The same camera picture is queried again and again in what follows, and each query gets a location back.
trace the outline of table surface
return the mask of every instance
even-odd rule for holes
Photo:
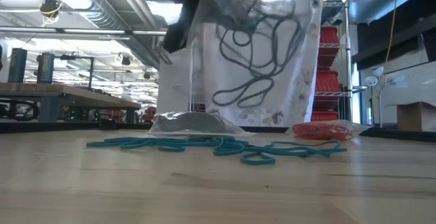
[[[85,146],[122,136],[145,132],[0,135],[0,223],[436,223],[436,144],[361,137],[269,166],[211,148]]]
[[[68,95],[61,104],[66,106],[83,106],[92,108],[132,108],[138,110],[141,105],[108,96],[101,93],[68,86],[66,84],[12,84],[0,83],[0,96],[12,96],[14,99],[27,97],[24,100],[40,101],[41,97],[56,97],[59,94]]]

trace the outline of hanging cable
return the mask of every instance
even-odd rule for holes
[[[396,4],[397,4],[398,0],[395,0],[394,2],[394,11],[392,13],[392,24],[390,26],[390,36],[389,36],[389,45],[388,45],[388,51],[386,53],[386,60],[384,61],[384,65],[383,65],[383,75],[384,75],[384,70],[386,69],[386,64],[389,61],[389,54],[390,54],[390,49],[392,47],[392,40],[394,37],[394,28],[395,28],[395,17],[396,17]]]

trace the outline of yellow cable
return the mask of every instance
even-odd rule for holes
[[[52,11],[50,11],[50,12],[43,12],[43,11],[41,10],[41,7],[42,7],[42,3],[40,4],[40,12],[41,12],[41,13],[43,13],[43,14],[54,14],[54,13],[58,12],[58,11],[62,8],[62,3],[59,5],[59,7],[58,7],[57,9],[52,10]]]
[[[52,15],[50,16],[50,18],[47,18],[47,20],[42,24],[41,27],[45,27],[47,24],[49,24],[49,22],[51,21],[50,19],[54,16],[56,12],[52,13]]]
[[[390,49],[392,47],[392,38],[394,37],[394,27],[395,27],[396,3],[397,3],[397,1],[398,0],[395,0],[394,12],[392,13],[392,24],[390,26],[390,37],[389,37],[388,52],[386,53],[386,60],[384,61],[383,72],[384,72],[384,69],[386,68],[386,63],[389,61]]]

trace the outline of teal cord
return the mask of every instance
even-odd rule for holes
[[[318,146],[333,144],[332,148],[318,149]],[[250,152],[240,158],[241,163],[248,165],[273,165],[275,159],[268,155],[289,156],[289,157],[309,157],[311,155],[321,155],[329,157],[332,153],[346,152],[346,148],[341,148],[339,141],[327,141],[319,144],[303,144],[296,142],[271,142],[266,146],[254,146],[248,142],[235,140],[232,137],[213,138],[213,139],[168,139],[168,138],[111,138],[103,142],[89,142],[88,147],[109,147],[119,146],[121,149],[135,149],[144,146],[157,146],[157,149],[164,152],[181,153],[185,152],[188,146],[207,146],[213,147],[215,156],[237,155],[243,152]]]

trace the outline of clear plastic bag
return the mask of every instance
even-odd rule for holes
[[[191,103],[241,126],[309,121],[321,15],[322,1],[200,0],[187,42]]]
[[[203,112],[157,114],[149,133],[155,135],[251,135],[220,115]]]
[[[338,120],[302,123],[290,127],[286,133],[298,139],[344,141],[356,137],[369,128],[351,121]]]

